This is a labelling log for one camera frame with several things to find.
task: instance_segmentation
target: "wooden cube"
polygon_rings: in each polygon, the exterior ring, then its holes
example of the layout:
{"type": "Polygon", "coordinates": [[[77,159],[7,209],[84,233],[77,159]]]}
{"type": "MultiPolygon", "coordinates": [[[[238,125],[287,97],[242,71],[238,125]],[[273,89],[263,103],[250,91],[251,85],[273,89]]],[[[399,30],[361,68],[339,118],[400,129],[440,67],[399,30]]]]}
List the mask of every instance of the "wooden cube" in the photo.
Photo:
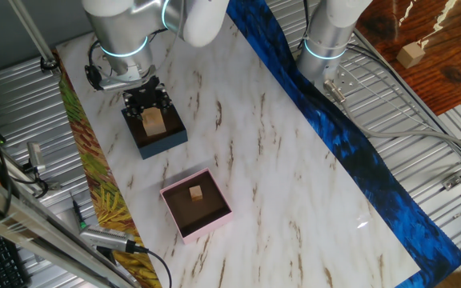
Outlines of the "wooden cube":
{"type": "Polygon", "coordinates": [[[200,186],[190,187],[190,195],[191,201],[193,202],[202,200],[202,190],[200,189],[200,186]]]}
{"type": "Polygon", "coordinates": [[[147,136],[166,132],[165,122],[161,115],[161,110],[156,107],[147,108],[142,112],[143,129],[147,136]]]}
{"type": "Polygon", "coordinates": [[[424,56],[424,50],[416,42],[404,46],[398,53],[398,61],[405,68],[410,68],[419,63],[424,56]]]}

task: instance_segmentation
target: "patterned fabric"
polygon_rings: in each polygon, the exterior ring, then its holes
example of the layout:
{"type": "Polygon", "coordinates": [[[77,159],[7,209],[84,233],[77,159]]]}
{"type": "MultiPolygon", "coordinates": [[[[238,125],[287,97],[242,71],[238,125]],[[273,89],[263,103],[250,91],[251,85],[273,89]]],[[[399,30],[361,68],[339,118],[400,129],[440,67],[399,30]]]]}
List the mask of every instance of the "patterned fabric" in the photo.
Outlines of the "patterned fabric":
{"type": "Polygon", "coordinates": [[[461,264],[460,250],[415,204],[363,133],[298,71],[264,0],[230,0],[227,13],[421,268],[399,287],[433,287],[442,281],[461,264]]]}
{"type": "MultiPolygon", "coordinates": [[[[143,246],[136,225],[131,218],[108,162],[102,153],[94,131],[86,118],[85,110],[70,83],[69,76],[62,65],[60,91],[67,112],[70,128],[78,146],[90,196],[94,203],[99,225],[104,228],[124,231],[134,235],[134,240],[143,246]]],[[[128,254],[114,251],[113,255],[124,268],[146,288],[161,288],[158,276],[147,254],[128,254]]]]}

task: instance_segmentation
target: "pink box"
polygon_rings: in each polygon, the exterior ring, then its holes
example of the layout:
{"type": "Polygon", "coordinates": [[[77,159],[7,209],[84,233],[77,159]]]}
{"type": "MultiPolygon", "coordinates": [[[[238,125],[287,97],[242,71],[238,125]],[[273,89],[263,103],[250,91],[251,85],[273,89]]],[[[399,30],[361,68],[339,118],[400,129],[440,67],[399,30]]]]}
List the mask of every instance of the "pink box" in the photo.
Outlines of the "pink box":
{"type": "Polygon", "coordinates": [[[233,214],[208,168],[159,191],[184,244],[216,230],[233,214]],[[192,201],[190,187],[200,186],[202,200],[192,201]]]}

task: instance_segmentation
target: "blue cloth strip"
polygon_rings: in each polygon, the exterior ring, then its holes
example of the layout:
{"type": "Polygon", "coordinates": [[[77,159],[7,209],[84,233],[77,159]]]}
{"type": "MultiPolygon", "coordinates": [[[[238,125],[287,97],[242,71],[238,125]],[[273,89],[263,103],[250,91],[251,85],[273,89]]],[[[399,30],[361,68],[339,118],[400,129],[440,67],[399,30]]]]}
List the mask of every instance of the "blue cloth strip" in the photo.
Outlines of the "blue cloth strip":
{"type": "Polygon", "coordinates": [[[458,268],[458,247],[415,204],[363,133],[298,71],[264,0],[230,0],[227,13],[421,269],[398,287],[433,287],[458,268]]]}

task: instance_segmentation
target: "white marble surface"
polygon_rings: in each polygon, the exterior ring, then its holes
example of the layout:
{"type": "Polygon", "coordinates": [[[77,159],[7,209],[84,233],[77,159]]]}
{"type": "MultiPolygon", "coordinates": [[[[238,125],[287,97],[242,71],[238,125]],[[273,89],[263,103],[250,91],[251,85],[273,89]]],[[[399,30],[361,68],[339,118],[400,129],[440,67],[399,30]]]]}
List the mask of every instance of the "white marble surface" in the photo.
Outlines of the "white marble surface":
{"type": "MultiPolygon", "coordinates": [[[[157,63],[172,39],[151,43],[157,63]]],[[[93,41],[83,36],[58,51],[138,231],[164,256],[174,287],[394,287],[419,271],[229,18],[209,46],[175,43],[158,75],[189,140],[147,160],[120,95],[86,81],[93,41]],[[235,218],[184,245],[159,189],[206,166],[235,218]]]]}

